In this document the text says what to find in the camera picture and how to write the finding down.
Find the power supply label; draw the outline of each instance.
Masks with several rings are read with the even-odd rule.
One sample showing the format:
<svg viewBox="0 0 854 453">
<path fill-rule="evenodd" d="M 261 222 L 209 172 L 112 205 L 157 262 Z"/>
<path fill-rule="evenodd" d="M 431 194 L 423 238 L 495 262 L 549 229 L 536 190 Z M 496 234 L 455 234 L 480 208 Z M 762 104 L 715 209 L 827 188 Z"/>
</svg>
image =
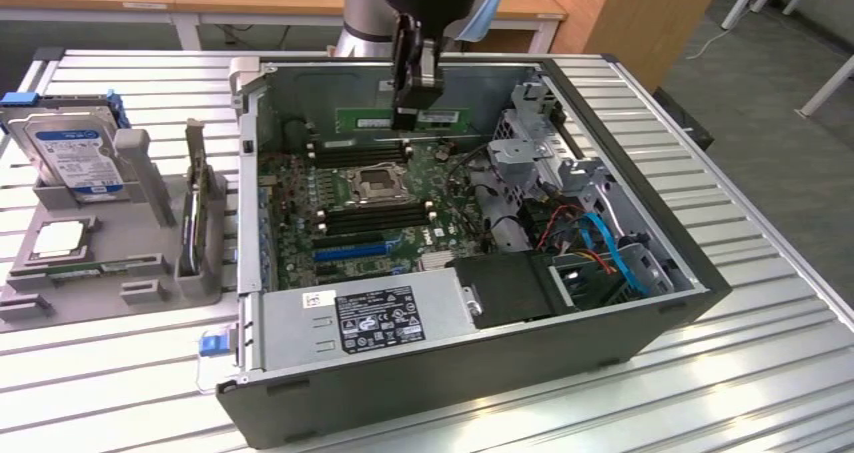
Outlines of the power supply label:
<svg viewBox="0 0 854 453">
<path fill-rule="evenodd" d="M 401 286 L 335 298 L 341 349 L 349 353 L 424 340 L 412 288 Z"/>
<path fill-rule="evenodd" d="M 121 176 L 112 158 L 102 152 L 104 141 L 97 131 L 40 131 L 36 139 L 44 160 L 68 188 L 86 194 L 108 194 L 121 189 Z"/>
</svg>

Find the floor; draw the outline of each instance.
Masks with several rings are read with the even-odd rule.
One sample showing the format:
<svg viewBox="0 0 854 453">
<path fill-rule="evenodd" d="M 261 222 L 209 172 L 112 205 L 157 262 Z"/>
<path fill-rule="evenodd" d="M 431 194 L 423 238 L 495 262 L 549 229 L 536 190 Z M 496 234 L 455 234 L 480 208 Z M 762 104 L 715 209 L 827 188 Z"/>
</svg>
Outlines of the floor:
<svg viewBox="0 0 854 453">
<path fill-rule="evenodd" d="M 683 57 L 720 33 L 735 0 L 715 0 Z M 274 49 L 282 28 L 236 32 L 246 44 L 226 46 L 213 26 L 200 28 L 204 48 Z M 321 50 L 336 29 L 293 27 L 285 48 Z M 168 25 L 126 26 L 0 22 L 0 90 L 13 90 L 37 46 L 173 49 Z M 794 109 L 830 78 L 850 52 L 766 11 L 748 14 L 695 60 L 679 60 L 664 89 L 715 137 L 708 153 L 771 223 L 839 294 L 854 305 L 854 82 L 812 118 Z"/>
</svg>

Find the circuit board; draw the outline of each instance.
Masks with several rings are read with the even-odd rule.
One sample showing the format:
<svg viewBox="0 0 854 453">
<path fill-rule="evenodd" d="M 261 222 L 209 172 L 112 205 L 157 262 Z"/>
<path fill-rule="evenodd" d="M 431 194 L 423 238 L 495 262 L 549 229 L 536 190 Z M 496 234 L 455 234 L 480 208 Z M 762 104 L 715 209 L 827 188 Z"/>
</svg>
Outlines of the circuit board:
<svg viewBox="0 0 854 453">
<path fill-rule="evenodd" d="M 274 244 L 269 264 L 261 263 L 269 276 L 268 289 L 290 289 L 317 284 L 336 283 L 419 271 L 419 259 L 424 253 L 451 251 L 453 257 L 479 254 L 480 240 L 465 233 L 463 220 L 449 206 L 464 212 L 472 221 L 481 221 L 473 199 L 467 194 L 467 175 L 456 171 L 452 192 L 445 191 L 445 178 L 451 166 L 461 155 L 441 156 L 436 142 L 412 145 L 412 155 L 405 164 L 380 163 L 361 168 L 317 168 L 305 156 L 262 154 L 258 157 L 258 188 L 265 198 L 262 221 L 272 225 L 266 232 Z M 315 261 L 315 240 L 324 238 L 317 230 L 321 218 L 319 210 L 359 208 L 353 201 L 353 175 L 369 168 L 396 169 L 405 191 L 407 201 L 432 202 L 429 224 L 392 228 L 376 233 L 387 245 L 384 254 L 336 261 Z"/>
</svg>

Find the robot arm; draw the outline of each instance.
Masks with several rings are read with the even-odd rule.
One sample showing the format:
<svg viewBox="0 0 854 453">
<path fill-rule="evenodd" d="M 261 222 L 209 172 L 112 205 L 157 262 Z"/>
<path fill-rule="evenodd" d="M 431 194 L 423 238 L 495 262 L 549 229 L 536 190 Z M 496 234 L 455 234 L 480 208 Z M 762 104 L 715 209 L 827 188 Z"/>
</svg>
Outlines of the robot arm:
<svg viewBox="0 0 854 453">
<path fill-rule="evenodd" d="M 441 96 L 439 56 L 444 38 L 480 40 L 499 1 L 345 0 L 336 55 L 385 56 L 391 46 L 393 129 L 412 130 L 417 110 L 429 108 Z"/>
</svg>

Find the slotted aluminum table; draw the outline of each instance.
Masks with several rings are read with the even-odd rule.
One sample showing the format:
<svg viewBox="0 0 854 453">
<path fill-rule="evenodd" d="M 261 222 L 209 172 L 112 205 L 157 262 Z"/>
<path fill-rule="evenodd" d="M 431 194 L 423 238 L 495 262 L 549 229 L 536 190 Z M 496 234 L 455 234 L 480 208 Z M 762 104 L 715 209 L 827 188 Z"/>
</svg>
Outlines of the slotted aluminum table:
<svg viewBox="0 0 854 453">
<path fill-rule="evenodd" d="M 226 81 L 233 54 L 70 50 L 58 61 L 33 63 L 21 89 L 121 93 L 130 122 L 154 140 L 150 154 L 164 174 L 186 168 L 181 122 L 188 117 L 205 121 L 210 164 L 230 181 L 233 211 L 237 127 Z M 851 310 L 621 67 L 597 56 L 556 58 L 719 266 L 732 294 L 625 364 L 276 451 L 828 451 L 851 446 Z M 595 154 L 585 139 L 577 140 Z M 34 172 L 14 145 L 5 150 L 2 276 L 36 203 L 28 186 Z M 250 451 L 216 399 L 194 385 L 198 335 L 236 317 L 237 229 L 236 218 L 229 219 L 230 293 L 220 303 L 0 335 L 0 451 Z"/>
</svg>

